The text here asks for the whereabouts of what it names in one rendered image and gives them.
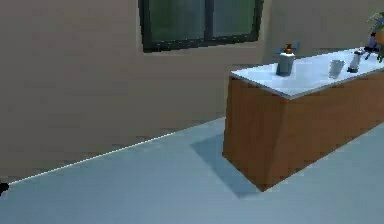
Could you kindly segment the white soap dispenser bottle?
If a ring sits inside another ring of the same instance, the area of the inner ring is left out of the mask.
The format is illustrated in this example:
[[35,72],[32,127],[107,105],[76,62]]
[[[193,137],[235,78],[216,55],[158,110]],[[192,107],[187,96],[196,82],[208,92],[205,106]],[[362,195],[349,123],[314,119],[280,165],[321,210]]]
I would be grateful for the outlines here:
[[279,55],[276,74],[279,76],[289,76],[292,71],[295,54],[292,45],[287,44],[284,51]]

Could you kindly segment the grey cup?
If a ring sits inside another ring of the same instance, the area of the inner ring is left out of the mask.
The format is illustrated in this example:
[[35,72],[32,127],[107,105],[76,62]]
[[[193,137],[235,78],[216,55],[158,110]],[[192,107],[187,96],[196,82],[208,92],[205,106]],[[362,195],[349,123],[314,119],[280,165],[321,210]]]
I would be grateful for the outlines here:
[[344,65],[345,65],[344,60],[332,60],[330,62],[330,67],[328,72],[329,77],[336,79],[340,75]]

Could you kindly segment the black framed window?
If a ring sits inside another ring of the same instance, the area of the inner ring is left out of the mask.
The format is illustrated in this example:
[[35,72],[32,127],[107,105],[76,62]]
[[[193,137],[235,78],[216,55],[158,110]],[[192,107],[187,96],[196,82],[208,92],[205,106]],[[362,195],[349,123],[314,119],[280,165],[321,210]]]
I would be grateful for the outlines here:
[[138,0],[145,53],[255,42],[265,0]]

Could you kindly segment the brown cabinet with white top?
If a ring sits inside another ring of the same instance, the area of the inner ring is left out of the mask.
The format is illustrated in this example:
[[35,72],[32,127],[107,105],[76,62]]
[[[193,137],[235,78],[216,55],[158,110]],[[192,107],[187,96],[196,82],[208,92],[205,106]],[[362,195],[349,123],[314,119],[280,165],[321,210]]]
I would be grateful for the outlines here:
[[229,76],[222,155],[264,191],[384,122],[384,61],[329,76],[352,49],[300,58],[288,77],[276,64]]

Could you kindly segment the grey pepper shaker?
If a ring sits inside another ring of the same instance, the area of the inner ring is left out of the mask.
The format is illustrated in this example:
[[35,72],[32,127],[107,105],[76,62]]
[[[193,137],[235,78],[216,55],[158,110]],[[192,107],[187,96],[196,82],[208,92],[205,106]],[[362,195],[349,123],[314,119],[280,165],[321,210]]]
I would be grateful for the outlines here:
[[364,54],[363,50],[356,50],[353,55],[353,59],[350,62],[347,71],[350,73],[357,73],[359,69],[359,64],[361,61],[361,57]]

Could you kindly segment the green house plant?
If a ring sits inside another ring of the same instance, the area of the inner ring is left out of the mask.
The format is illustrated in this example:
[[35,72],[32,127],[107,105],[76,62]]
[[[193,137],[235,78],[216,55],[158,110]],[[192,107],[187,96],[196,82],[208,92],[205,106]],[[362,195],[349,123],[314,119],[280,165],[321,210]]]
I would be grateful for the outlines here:
[[370,36],[364,50],[368,53],[376,53],[379,62],[384,61],[384,11],[372,15],[367,23],[373,22]]

